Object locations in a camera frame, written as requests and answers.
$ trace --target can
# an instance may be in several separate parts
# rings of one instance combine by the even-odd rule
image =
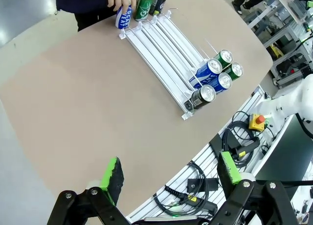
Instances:
[[[149,14],[154,16],[156,14],[160,14],[164,7],[166,0],[153,0],[152,6],[150,8]]]
[[[229,50],[221,50],[214,58],[221,62],[223,68],[233,62],[233,55]]]
[[[216,98],[216,92],[213,87],[204,85],[199,90],[192,93],[190,100],[185,102],[185,107],[192,111],[192,105],[194,109],[199,109],[204,105],[211,103]]]
[[[205,65],[203,65],[200,69],[197,70],[195,76],[201,82],[202,85],[206,85],[208,81],[217,77],[222,72],[222,64],[217,59],[209,59]],[[195,77],[192,77],[189,80],[190,84],[199,89],[201,85],[196,80]]]
[[[229,67],[225,68],[223,72],[227,73],[231,79],[235,81],[237,78],[242,77],[244,69],[240,64],[234,62]]]
[[[134,19],[136,21],[145,20],[148,17],[152,3],[153,0],[138,0]]]
[[[132,5],[130,4],[128,6],[126,14],[123,14],[122,11],[123,11],[123,7],[121,6],[116,13],[115,26],[119,29],[127,28],[129,26],[132,13],[133,13]]]
[[[228,90],[232,86],[231,77],[222,72],[218,75],[218,77],[212,79],[208,82],[208,85],[212,86],[216,92],[216,94],[223,92],[224,90]]]

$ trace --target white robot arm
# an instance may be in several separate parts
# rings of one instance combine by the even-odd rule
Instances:
[[[302,118],[313,121],[313,74],[288,94],[259,103],[252,113],[263,115],[273,126],[274,133],[282,128],[285,118],[292,114],[299,113]]]

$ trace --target can dispenser rack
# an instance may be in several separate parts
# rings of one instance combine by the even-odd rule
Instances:
[[[196,111],[190,101],[196,89],[189,79],[195,77],[198,68],[209,58],[203,58],[175,26],[170,20],[171,14],[169,10],[166,14],[153,16],[151,21],[140,21],[133,29],[122,29],[119,37],[127,38],[133,45],[183,110],[182,119],[187,120]],[[185,107],[187,101],[191,103],[191,111]]]

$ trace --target beige table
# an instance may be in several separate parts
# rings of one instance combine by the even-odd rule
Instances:
[[[100,22],[26,65],[0,89],[24,152],[46,186],[83,191],[119,156],[125,183],[118,207],[133,211],[175,175],[261,82],[272,60],[223,0],[168,0],[172,20],[214,55],[227,48],[245,68],[231,90],[183,121],[182,111],[114,19]]]

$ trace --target metal shelf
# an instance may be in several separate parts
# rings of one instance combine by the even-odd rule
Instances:
[[[207,59],[202,57],[175,26],[170,16],[171,10],[166,14],[154,16],[151,21],[141,21],[133,29],[122,29],[119,37],[127,38],[133,45],[181,107],[184,112],[182,118],[186,120],[196,111],[190,101],[196,89],[189,80],[195,77],[194,74]],[[187,101],[191,103],[191,111],[185,107]]]
[[[244,111],[246,113],[250,113],[253,108],[261,101],[264,100],[264,91],[261,88],[257,88],[255,91],[255,94],[252,97],[249,97],[247,101],[240,107],[240,111]],[[277,135],[277,138],[274,142],[271,144],[267,140],[267,136],[271,136],[268,132],[263,132],[259,135],[260,138],[260,145],[258,148],[254,150],[253,158],[251,159],[250,163],[247,165],[247,167],[243,167],[239,169],[239,172],[248,172],[252,173],[253,176],[256,176],[257,173],[260,171],[266,160],[269,158],[270,154],[274,151],[277,143],[279,142],[280,138],[284,134],[287,126],[289,125],[291,121],[292,116],[288,117],[286,119],[286,122],[284,124],[284,127],[280,134]],[[239,112],[234,116],[235,121],[244,121],[246,119],[246,115]],[[227,126],[232,121],[232,118],[225,124],[225,126],[218,132],[220,136],[223,136],[223,133]],[[242,130],[236,128],[235,131],[241,138],[248,138],[248,134]],[[238,140],[240,144],[247,143],[248,140]],[[268,144],[270,146],[268,152],[266,155],[263,155],[261,146],[264,144]],[[192,159],[197,165],[201,167],[201,169],[204,171],[204,173],[207,175],[208,178],[215,178],[217,177],[217,159],[213,153],[213,150],[211,148],[210,144],[207,144],[193,159]],[[189,166],[184,166],[171,180],[169,180],[166,185],[179,191],[186,193],[187,192],[187,179],[191,178],[198,178],[198,172],[197,170],[194,170],[193,168]],[[169,194],[164,190],[164,187],[159,189],[157,191],[157,196],[162,204],[170,205],[173,202],[178,202],[179,199],[177,199],[175,196]],[[210,202],[213,202],[218,205],[218,209],[222,206],[222,204],[225,202],[225,196],[223,189],[219,187],[217,191],[210,192],[208,200]],[[181,206],[181,209],[184,211],[188,211],[191,209],[189,205],[183,204]],[[207,212],[201,211],[197,215],[206,215]],[[144,219],[146,217],[168,217],[163,211],[157,206],[155,203],[153,197],[150,197],[145,201],[142,205],[140,205],[137,209],[135,209],[131,214],[127,216],[127,219],[133,223],[135,221]]]

